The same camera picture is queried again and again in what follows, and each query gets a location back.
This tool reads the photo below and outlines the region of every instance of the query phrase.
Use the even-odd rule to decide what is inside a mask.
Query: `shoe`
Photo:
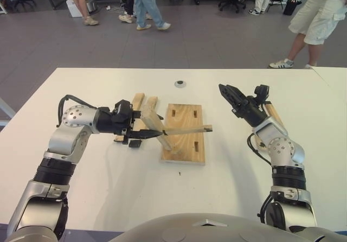
[[[149,29],[149,28],[151,28],[152,27],[152,25],[151,24],[146,24],[146,26],[144,26],[144,27],[140,27],[139,25],[137,25],[137,30],[144,30],[144,29]]]
[[[132,18],[128,14],[127,15],[119,15],[118,19],[120,19],[121,21],[126,22],[126,23],[132,23]]]
[[[158,27],[158,29],[159,29],[159,30],[167,30],[167,29],[170,28],[170,27],[171,27],[171,24],[165,22],[164,25],[161,26],[161,27]]]
[[[254,16],[259,16],[260,12],[256,11],[255,9],[251,9],[248,11],[249,14],[254,15]]]
[[[85,20],[83,21],[83,24],[86,26],[95,26],[98,25],[99,22],[94,20],[92,17],[88,16],[87,18],[85,18]]]
[[[304,68],[313,69],[313,66],[311,66],[310,64],[307,64]]]
[[[270,68],[292,68],[294,66],[294,61],[289,59],[280,60],[269,65]]]

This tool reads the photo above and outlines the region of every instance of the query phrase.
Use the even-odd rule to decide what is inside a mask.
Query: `black cable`
[[[267,159],[265,159],[259,152],[258,150],[256,150],[252,144],[251,138],[254,135],[254,133],[251,133],[248,138],[247,138],[247,145],[248,147],[252,150],[252,152],[254,152],[259,158],[261,158],[262,160],[264,160],[267,164],[271,165],[271,162]]]
[[[271,203],[271,201],[272,201],[272,197],[271,197],[271,193],[270,193],[269,196],[265,199],[265,201],[261,205],[259,214],[257,214],[257,216],[260,218],[260,222],[263,224],[265,224],[266,209],[269,206],[269,204]]]
[[[254,136],[254,133],[251,133],[248,138],[247,138],[247,145],[248,147],[252,150],[252,152],[254,152],[259,158],[261,158],[262,160],[264,160],[267,164],[271,165],[271,162],[267,159],[265,159],[259,152],[258,150],[255,149],[255,147],[252,144],[252,136]],[[260,222],[265,224],[265,213],[266,213],[266,209],[269,206],[269,204],[272,201],[272,197],[271,197],[271,193],[269,194],[269,196],[265,199],[265,201],[263,202],[261,208],[260,208],[260,212],[257,214],[257,216],[260,218]]]
[[[97,109],[97,107],[92,106],[86,102],[84,102],[83,100],[79,99],[78,97],[75,97],[74,95],[70,95],[67,94],[66,96],[64,96],[62,99],[60,99],[59,104],[58,104],[58,125],[56,127],[59,127],[61,124],[61,119],[63,117],[63,113],[64,113],[64,103],[65,101],[71,99],[72,101],[75,101],[76,103],[80,104],[80,105],[85,105],[88,106],[90,108],[95,108]]]

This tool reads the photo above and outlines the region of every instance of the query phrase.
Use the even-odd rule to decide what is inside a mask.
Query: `black bag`
[[[283,14],[291,16],[293,12],[295,11],[295,8],[297,7],[297,5],[298,5],[297,0],[287,0],[287,5],[286,5],[286,8],[284,9]]]

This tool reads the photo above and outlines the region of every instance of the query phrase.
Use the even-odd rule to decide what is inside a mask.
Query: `khaki shorts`
[[[320,45],[345,19],[346,12],[345,0],[307,0],[292,19],[289,30],[305,34],[307,44]]]

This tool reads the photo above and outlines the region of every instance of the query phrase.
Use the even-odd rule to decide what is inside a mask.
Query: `gray floor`
[[[97,27],[85,27],[68,11],[40,7],[34,12],[0,15],[0,96],[19,110],[56,67],[112,68],[266,68],[281,59],[293,40],[291,17],[280,6],[259,17],[232,9],[220,12],[218,1],[158,0],[169,31],[136,31],[102,8]],[[319,65],[346,66],[346,23],[326,42]],[[296,66],[306,64],[307,51]],[[0,119],[6,116],[0,113]]]

